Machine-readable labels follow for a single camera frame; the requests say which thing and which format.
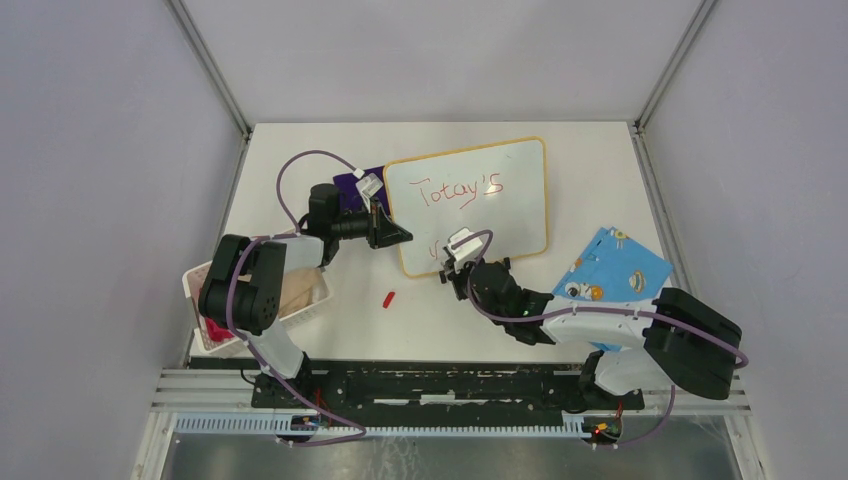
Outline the red marker cap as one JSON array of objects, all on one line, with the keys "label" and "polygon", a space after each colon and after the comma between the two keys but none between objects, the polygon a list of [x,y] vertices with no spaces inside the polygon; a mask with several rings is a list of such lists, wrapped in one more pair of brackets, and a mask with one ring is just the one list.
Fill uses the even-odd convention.
[{"label": "red marker cap", "polygon": [[388,308],[389,308],[389,306],[391,305],[391,303],[392,303],[392,301],[393,301],[393,299],[394,299],[395,295],[396,295],[396,292],[395,292],[395,291],[390,291],[390,292],[388,292],[388,293],[387,293],[387,295],[385,296],[385,298],[384,298],[384,300],[383,300],[383,303],[382,303],[382,307],[383,307],[384,309],[388,309]]}]

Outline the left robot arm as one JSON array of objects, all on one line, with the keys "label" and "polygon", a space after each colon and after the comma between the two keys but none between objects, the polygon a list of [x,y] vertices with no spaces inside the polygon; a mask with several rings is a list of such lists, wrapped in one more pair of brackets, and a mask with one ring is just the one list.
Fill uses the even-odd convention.
[{"label": "left robot arm", "polygon": [[333,184],[310,189],[303,233],[259,237],[227,234],[220,240],[197,300],[198,313],[244,342],[275,392],[290,407],[306,405],[314,394],[310,360],[278,320],[284,277],[320,270],[333,260],[342,240],[363,238],[372,249],[409,242],[413,234],[394,223],[381,202],[368,199],[357,211],[340,206]]}]

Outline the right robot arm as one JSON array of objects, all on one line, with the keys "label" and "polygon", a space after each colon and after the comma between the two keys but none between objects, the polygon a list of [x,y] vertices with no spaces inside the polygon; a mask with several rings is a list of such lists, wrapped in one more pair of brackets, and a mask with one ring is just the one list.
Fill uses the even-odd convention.
[{"label": "right robot arm", "polygon": [[577,382],[580,400],[591,408],[664,386],[725,400],[734,374],[749,364],[741,328],[678,288],[664,287],[646,301],[597,303],[523,288],[501,262],[450,260],[439,277],[523,344],[610,346],[587,358]]}]

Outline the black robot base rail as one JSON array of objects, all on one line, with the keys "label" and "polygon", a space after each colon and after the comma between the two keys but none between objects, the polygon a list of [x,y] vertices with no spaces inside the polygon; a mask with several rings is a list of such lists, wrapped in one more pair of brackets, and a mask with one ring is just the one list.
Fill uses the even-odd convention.
[{"label": "black robot base rail", "polygon": [[565,414],[641,410],[578,364],[313,360],[296,390],[366,428],[560,426]]}]

